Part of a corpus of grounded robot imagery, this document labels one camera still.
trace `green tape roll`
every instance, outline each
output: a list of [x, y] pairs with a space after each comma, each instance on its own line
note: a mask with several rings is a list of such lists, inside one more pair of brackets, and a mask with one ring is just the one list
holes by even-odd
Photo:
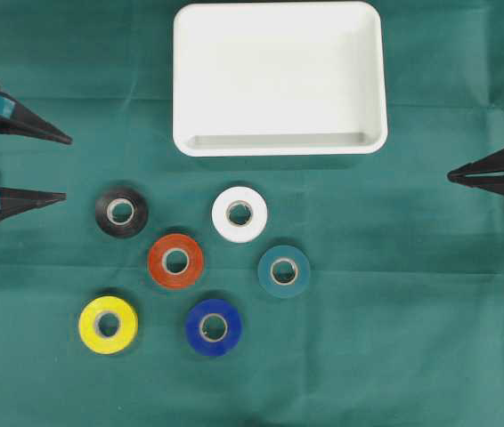
[[[279, 281], [275, 267], [279, 262], [291, 264], [293, 277]], [[293, 246], [275, 246], [268, 250], [258, 264], [260, 285], [269, 294], [278, 298], [292, 298], [304, 292], [309, 285], [311, 269], [307, 257]]]

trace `green cloth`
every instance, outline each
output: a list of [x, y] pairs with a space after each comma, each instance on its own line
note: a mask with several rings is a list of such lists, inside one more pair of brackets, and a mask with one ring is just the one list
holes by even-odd
[[[0, 135], [0, 185], [68, 193], [0, 224], [0, 426], [504, 426], [504, 197], [445, 176], [504, 147], [504, 0], [372, 2], [385, 147], [244, 158], [186, 157], [172, 142], [172, 27], [186, 3], [0, 0], [2, 88], [74, 138]], [[145, 230], [123, 241], [93, 217], [116, 183], [150, 205]], [[236, 183], [270, 209], [245, 245], [210, 219]], [[200, 282], [178, 293], [146, 270], [171, 230], [206, 256]], [[312, 264], [292, 300], [256, 278], [277, 244]], [[115, 356], [77, 334], [100, 294], [140, 316]], [[183, 331], [211, 296], [243, 319], [220, 359]]]

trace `electrical tape roll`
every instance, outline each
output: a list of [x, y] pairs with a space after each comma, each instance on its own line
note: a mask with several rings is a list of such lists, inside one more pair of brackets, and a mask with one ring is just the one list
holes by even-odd
[[[167, 269], [167, 256], [174, 251], [184, 253], [187, 265], [180, 272]], [[205, 257], [200, 246], [184, 234], [168, 234], [160, 238], [151, 250], [147, 260], [148, 270], [153, 280], [167, 289], [184, 289], [193, 285], [205, 267]]]
[[[276, 279], [273, 269], [279, 262], [292, 265], [295, 276], [286, 283]], [[258, 264], [258, 280], [269, 294], [278, 298], [292, 298], [309, 286], [311, 269], [309, 260], [302, 251], [293, 246], [275, 246], [269, 249]]]
[[[104, 336], [100, 320], [112, 314], [119, 320], [116, 333]], [[137, 314], [124, 300], [115, 296], [102, 296], [88, 303], [78, 321], [78, 332], [85, 346], [99, 354], [112, 354], [125, 349], [137, 335]]]
[[[112, 217], [113, 209], [119, 205], [129, 205], [132, 213], [124, 221], [118, 222]], [[95, 202], [95, 220], [103, 232], [114, 238], [131, 238], [138, 234], [149, 216], [149, 207], [145, 199], [134, 189], [116, 187], [103, 193]]]
[[[224, 321], [224, 334], [216, 340], [211, 340], [203, 332], [204, 320], [209, 316], [220, 317]], [[228, 302], [211, 299], [195, 305], [185, 321], [185, 333], [189, 345], [198, 353], [217, 358], [233, 349], [242, 335], [240, 314]]]
[[[249, 220], [242, 225], [230, 220], [230, 211], [236, 205], [244, 205], [250, 211]], [[246, 243], [257, 238], [268, 221], [266, 202], [255, 190], [248, 187], [231, 187], [215, 200], [212, 209], [216, 231], [233, 243]]]

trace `orange tape roll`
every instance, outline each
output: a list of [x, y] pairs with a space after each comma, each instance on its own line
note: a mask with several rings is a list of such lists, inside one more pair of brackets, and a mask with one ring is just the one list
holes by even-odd
[[[180, 271], [171, 271], [167, 267], [167, 257], [174, 252], [186, 257], [186, 265]], [[184, 289], [193, 285], [204, 267], [205, 257], [199, 244], [184, 234], [168, 234], [155, 242], [149, 251], [149, 273], [153, 280], [167, 289]]]

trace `white tray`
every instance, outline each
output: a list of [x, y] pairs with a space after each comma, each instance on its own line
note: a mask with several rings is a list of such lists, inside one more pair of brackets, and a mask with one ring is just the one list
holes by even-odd
[[370, 153], [386, 140], [380, 18], [362, 2], [190, 4], [173, 138], [189, 156]]

